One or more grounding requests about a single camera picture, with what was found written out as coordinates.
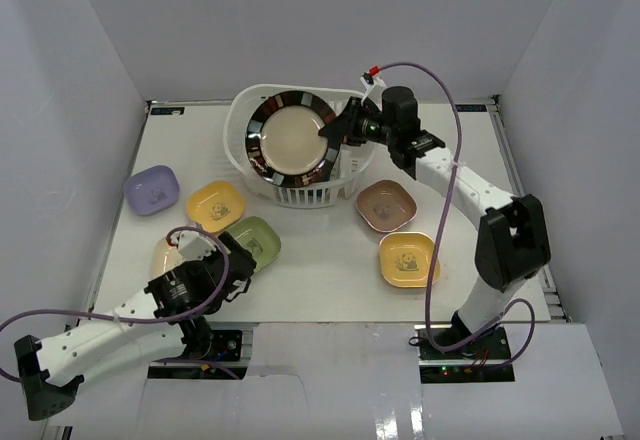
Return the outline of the black rimmed round plate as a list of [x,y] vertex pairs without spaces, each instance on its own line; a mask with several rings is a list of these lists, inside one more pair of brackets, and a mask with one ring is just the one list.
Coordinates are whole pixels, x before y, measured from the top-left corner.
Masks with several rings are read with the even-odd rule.
[[308,91],[286,90],[266,98],[245,129],[249,165],[277,187],[304,188],[328,180],[340,144],[329,144],[318,132],[335,118],[329,104]]

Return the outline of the yellow panda dish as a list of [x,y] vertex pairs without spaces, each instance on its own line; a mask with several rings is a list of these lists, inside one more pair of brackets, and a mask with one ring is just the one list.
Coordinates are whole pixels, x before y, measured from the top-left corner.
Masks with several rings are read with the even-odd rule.
[[245,211],[244,197],[234,185],[218,180],[194,192],[186,202],[189,219],[210,233],[219,233],[238,220]]
[[401,289],[425,289],[435,243],[421,232],[393,232],[379,243],[382,278]]

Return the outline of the cream panda dish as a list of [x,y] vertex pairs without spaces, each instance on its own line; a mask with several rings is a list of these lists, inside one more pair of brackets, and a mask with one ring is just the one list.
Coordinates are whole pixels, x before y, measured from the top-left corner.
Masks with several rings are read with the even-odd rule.
[[175,246],[170,245],[165,238],[161,238],[155,248],[151,258],[150,278],[155,279],[185,261]]

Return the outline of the purple panda dish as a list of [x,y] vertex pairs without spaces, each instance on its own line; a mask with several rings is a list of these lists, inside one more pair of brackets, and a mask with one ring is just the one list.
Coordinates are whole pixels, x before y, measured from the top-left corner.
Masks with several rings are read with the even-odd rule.
[[155,165],[132,175],[125,183],[124,196],[137,216],[151,216],[177,203],[180,186],[174,171]]

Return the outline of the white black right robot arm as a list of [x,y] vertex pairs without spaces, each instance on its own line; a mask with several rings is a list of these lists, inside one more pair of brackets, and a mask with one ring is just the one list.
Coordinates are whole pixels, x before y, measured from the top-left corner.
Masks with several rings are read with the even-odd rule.
[[520,303],[517,293],[551,258],[542,204],[531,194],[504,191],[460,160],[443,140],[423,129],[411,89],[390,87],[382,105],[351,98],[320,136],[342,144],[375,142],[386,146],[393,164],[417,182],[440,193],[443,208],[456,208],[474,226],[474,264],[478,278],[464,304],[439,334],[425,328],[431,347],[472,359],[488,345],[486,332]]

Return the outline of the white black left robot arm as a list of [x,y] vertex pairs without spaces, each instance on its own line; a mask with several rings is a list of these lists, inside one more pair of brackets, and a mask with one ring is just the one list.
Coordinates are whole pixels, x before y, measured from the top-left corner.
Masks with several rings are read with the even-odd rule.
[[173,358],[198,361],[209,353],[214,334],[208,316],[248,290],[257,263],[228,233],[209,242],[184,232],[177,249],[177,266],[109,313],[57,336],[15,342],[30,420],[59,414],[82,390],[122,371]]

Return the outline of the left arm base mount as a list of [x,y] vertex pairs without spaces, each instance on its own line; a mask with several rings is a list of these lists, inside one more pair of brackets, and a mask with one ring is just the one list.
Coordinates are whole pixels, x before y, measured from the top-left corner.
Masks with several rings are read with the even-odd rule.
[[164,380],[242,380],[248,356],[244,332],[239,329],[213,330],[208,347],[188,356],[187,362],[155,363],[148,368],[148,379]]

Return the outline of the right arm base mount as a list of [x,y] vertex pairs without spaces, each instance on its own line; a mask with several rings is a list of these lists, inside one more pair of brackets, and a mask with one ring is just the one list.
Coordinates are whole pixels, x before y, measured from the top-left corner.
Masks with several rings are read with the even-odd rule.
[[511,383],[515,373],[511,349],[503,327],[498,327],[460,350],[442,353],[420,329],[408,341],[418,350],[420,380],[427,384]]

